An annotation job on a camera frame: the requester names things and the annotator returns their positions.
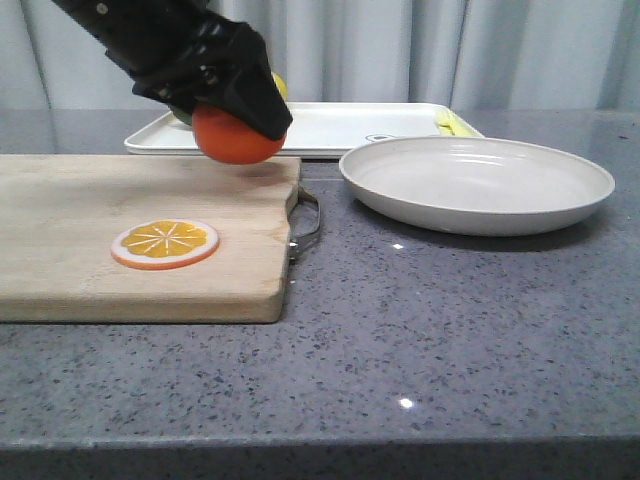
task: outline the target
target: white plate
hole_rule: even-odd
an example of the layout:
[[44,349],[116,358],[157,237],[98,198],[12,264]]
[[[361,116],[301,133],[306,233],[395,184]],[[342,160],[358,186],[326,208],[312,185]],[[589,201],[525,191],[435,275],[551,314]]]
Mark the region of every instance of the white plate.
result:
[[584,158],[489,138],[386,140],[351,150],[339,167],[370,208],[466,235],[563,228],[591,215],[615,187],[609,172]]
[[[339,159],[352,148],[384,138],[443,135],[438,114],[449,110],[431,103],[289,102],[293,123],[278,155]],[[464,119],[456,119],[482,136]],[[201,155],[191,127],[171,112],[130,135],[127,150],[139,154]]]

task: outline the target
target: plate rim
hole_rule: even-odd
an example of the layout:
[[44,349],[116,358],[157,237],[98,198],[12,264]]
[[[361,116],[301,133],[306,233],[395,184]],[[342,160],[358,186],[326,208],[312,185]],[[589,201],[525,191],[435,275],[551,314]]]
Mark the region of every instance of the plate rim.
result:
[[[462,208],[455,208],[455,207],[449,207],[446,205],[437,205],[437,204],[429,204],[429,203],[424,203],[424,202],[417,202],[417,201],[413,201],[413,200],[407,200],[404,198],[400,198],[400,197],[396,197],[393,195],[389,195],[386,193],[382,193],[379,190],[373,190],[370,187],[367,187],[366,185],[364,185],[363,183],[359,182],[358,180],[356,180],[355,178],[353,178],[353,176],[349,175],[346,170],[345,170],[345,164],[348,162],[349,157],[353,154],[355,154],[356,152],[359,152],[361,150],[365,150],[365,149],[371,149],[371,148],[377,148],[383,144],[387,144],[387,143],[402,143],[402,142],[409,142],[409,141],[426,141],[426,142],[442,142],[442,143],[453,143],[453,142],[471,142],[471,143],[501,143],[501,144],[507,144],[507,145],[517,145],[520,147],[525,147],[525,148],[530,148],[530,149],[535,149],[535,150],[542,150],[545,152],[551,152],[554,154],[560,154],[562,156],[568,156],[573,158],[574,160],[579,161],[580,163],[583,163],[591,168],[593,168],[594,170],[596,170],[599,174],[601,174],[607,181],[607,189],[606,192],[600,196],[598,196],[597,198],[590,200],[588,202],[584,202],[584,203],[580,203],[580,204],[576,204],[574,206],[571,207],[566,207],[566,208],[556,208],[556,209],[540,209],[540,210],[529,210],[529,211],[495,211],[495,210],[487,210],[487,209],[462,209]],[[447,211],[447,212],[453,212],[453,213],[459,213],[459,214],[475,214],[475,215],[492,215],[492,216],[498,216],[498,215],[503,215],[503,216],[531,216],[531,215],[541,215],[541,214],[556,214],[556,213],[562,213],[562,212],[569,212],[569,211],[574,211],[574,210],[579,210],[582,208],[588,208],[594,205],[598,205],[599,203],[603,202],[604,200],[606,200],[609,196],[611,196],[611,194],[615,191],[615,187],[616,187],[616,181],[615,178],[613,177],[613,175],[606,170],[604,167],[598,165],[597,163],[588,160],[584,157],[581,157],[579,155],[564,151],[564,150],[559,150],[557,148],[552,148],[552,147],[547,147],[544,145],[538,145],[538,144],[534,144],[534,143],[528,143],[528,142],[523,142],[523,141],[519,141],[519,140],[509,140],[509,139],[503,139],[503,138],[492,138],[492,137],[440,137],[440,136],[414,136],[414,137],[402,137],[402,138],[392,138],[392,139],[387,139],[387,140],[381,140],[379,142],[376,143],[371,143],[371,144],[367,144],[367,145],[361,145],[359,147],[353,148],[351,150],[349,150],[348,152],[346,152],[344,155],[342,155],[342,157],[340,158],[340,160],[338,161],[338,168],[340,170],[340,174],[342,175],[342,177],[349,183],[351,183],[352,185],[357,186],[358,188],[365,190],[373,195],[377,195],[379,197],[383,197],[389,200],[392,200],[394,202],[399,202],[399,203],[404,203],[404,204],[408,204],[408,205],[412,205],[415,207],[422,207],[422,208],[429,208],[429,209],[433,209],[433,210],[440,210],[440,211]]]

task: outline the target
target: cutting board handle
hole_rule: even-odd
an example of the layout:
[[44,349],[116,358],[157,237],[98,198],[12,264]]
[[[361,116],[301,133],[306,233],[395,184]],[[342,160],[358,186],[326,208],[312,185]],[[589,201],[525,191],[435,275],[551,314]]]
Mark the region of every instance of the cutting board handle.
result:
[[318,239],[320,238],[320,225],[321,225],[321,212],[320,212],[320,203],[318,199],[313,196],[311,193],[306,191],[301,185],[298,186],[298,201],[296,202],[295,207],[291,210],[291,214],[289,215],[290,223],[293,225],[294,222],[291,221],[291,215],[298,207],[301,206],[309,206],[315,212],[315,220],[310,227],[307,227],[302,232],[293,232],[291,235],[291,239],[289,240],[289,261],[294,263],[300,260],[301,255],[306,251],[311,245],[314,245]]

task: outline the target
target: metal handle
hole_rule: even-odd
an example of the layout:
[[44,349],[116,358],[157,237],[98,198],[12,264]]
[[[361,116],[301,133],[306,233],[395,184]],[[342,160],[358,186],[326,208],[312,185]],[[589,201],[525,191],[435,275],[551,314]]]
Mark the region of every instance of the metal handle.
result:
[[298,186],[298,202],[291,211],[293,213],[301,205],[311,205],[315,208],[316,218],[313,225],[306,231],[293,234],[289,240],[289,261],[294,263],[300,259],[300,255],[311,245],[315,244],[320,234],[320,203],[318,199],[307,192],[302,186]]

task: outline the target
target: yellow object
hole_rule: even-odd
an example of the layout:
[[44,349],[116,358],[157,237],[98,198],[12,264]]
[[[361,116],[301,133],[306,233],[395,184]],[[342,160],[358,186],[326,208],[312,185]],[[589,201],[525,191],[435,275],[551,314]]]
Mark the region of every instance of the yellow object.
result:
[[122,246],[152,258],[187,255],[207,242],[207,232],[187,222],[159,220],[131,230]]
[[456,137],[477,137],[478,135],[467,127],[464,122],[448,108],[443,108],[436,113],[436,124],[443,135]]
[[278,75],[276,72],[271,72],[271,75],[273,76],[273,81],[276,82],[276,87],[278,87],[278,91],[280,92],[280,95],[282,95],[282,98],[286,100],[287,95],[289,93],[287,91],[287,84],[284,82],[282,77],[280,77],[280,75]]

